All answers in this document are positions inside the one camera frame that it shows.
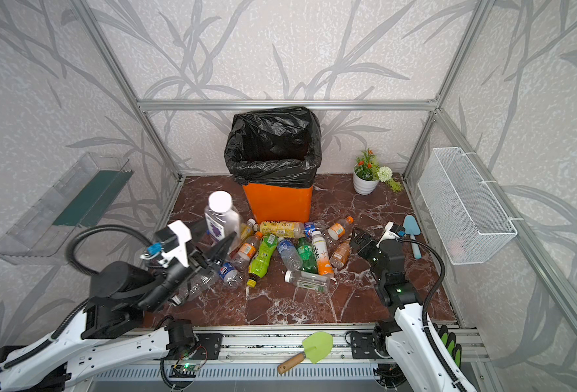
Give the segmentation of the brown tea bottle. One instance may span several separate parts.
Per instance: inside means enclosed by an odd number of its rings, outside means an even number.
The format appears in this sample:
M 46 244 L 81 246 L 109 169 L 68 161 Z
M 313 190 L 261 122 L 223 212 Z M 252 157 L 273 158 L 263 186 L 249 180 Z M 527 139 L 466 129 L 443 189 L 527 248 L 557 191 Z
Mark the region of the brown tea bottle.
M 348 263 L 352 249 L 350 241 L 344 241 L 333 252 L 330 257 L 330 263 L 334 269 L 342 270 Z

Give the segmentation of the green label juice bottle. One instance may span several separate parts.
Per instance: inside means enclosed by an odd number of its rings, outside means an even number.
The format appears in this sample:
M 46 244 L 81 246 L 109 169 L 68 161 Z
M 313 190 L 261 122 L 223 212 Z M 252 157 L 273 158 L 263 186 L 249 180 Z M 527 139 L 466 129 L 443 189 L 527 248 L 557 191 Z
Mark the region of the green label juice bottle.
M 257 254 L 249 264 L 247 287 L 254 288 L 266 276 L 270 262 L 278 245 L 278 237 L 273 234 L 263 235 Z

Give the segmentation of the clear bottle green label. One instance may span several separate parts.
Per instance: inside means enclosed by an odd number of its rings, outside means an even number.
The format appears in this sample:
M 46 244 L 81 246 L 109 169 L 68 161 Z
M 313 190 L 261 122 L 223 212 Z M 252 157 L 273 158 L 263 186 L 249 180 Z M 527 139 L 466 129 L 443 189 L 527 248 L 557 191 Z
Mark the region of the clear bottle green label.
M 301 270 L 287 271 L 285 282 L 296 287 L 326 293 L 330 288 L 330 278 L 326 275 L 308 273 Z

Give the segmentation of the blue label water bottle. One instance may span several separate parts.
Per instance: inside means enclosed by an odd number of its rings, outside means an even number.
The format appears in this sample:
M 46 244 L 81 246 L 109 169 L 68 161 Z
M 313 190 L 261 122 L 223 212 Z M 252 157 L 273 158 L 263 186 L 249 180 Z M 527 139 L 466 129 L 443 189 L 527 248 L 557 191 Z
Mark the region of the blue label water bottle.
M 303 260 L 298 254 L 298 250 L 289 238 L 278 238 L 277 251 L 280 254 L 285 267 L 289 271 L 298 271 L 303 267 Z

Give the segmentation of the purple grape juice bottle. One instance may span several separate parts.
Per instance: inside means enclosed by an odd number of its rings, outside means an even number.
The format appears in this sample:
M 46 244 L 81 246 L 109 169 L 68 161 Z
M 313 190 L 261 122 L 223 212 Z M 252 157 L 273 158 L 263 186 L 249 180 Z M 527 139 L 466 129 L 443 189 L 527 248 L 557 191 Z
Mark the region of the purple grape juice bottle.
M 226 191 L 215 191 L 208 197 L 205 208 L 208 233 L 215 243 L 234 234 L 230 245 L 233 251 L 239 245 L 241 217 L 233 206 L 232 196 Z

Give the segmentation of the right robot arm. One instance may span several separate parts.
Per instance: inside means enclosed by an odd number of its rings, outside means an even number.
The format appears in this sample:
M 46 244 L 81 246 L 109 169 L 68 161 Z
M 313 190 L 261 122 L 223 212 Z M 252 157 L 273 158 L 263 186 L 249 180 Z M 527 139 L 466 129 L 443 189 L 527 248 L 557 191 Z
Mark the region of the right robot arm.
M 438 262 L 438 278 L 424 299 L 406 278 L 403 245 L 409 243 L 432 254 Z M 386 389 L 407 384 L 413 391 L 475 391 L 461 370 L 462 348 L 456 335 L 438 329 L 428 314 L 433 297 L 445 280 L 445 263 L 429 245 L 409 238 L 393 224 L 380 239 L 355 228 L 351 250 L 370 264 L 377 282 L 376 293 L 391 318 L 376 324 L 367 351 L 392 365 L 379 365 L 376 380 Z

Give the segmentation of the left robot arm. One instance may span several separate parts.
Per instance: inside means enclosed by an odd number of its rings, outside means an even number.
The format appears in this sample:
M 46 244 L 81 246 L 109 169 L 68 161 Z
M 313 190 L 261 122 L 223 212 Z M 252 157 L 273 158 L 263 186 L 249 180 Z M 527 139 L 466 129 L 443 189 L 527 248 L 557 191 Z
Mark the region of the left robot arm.
M 156 232 L 151 242 L 123 225 L 98 225 L 76 235 L 66 248 L 68 264 L 90 277 L 89 297 L 52 332 L 29 346 L 0 348 L 0 391 L 63 391 L 101 372 L 145 359 L 181 359 L 195 354 L 200 343 L 188 320 L 167 324 L 145 335 L 127 333 L 143 325 L 146 314 L 161 310 L 179 289 L 197 276 L 220 269 L 237 233 L 202 251 L 193 236 L 206 224 L 188 227 L 180 220 Z M 95 271 L 76 258 L 76 248 L 102 232 L 120 232 L 140 241 L 146 266 L 116 261 Z

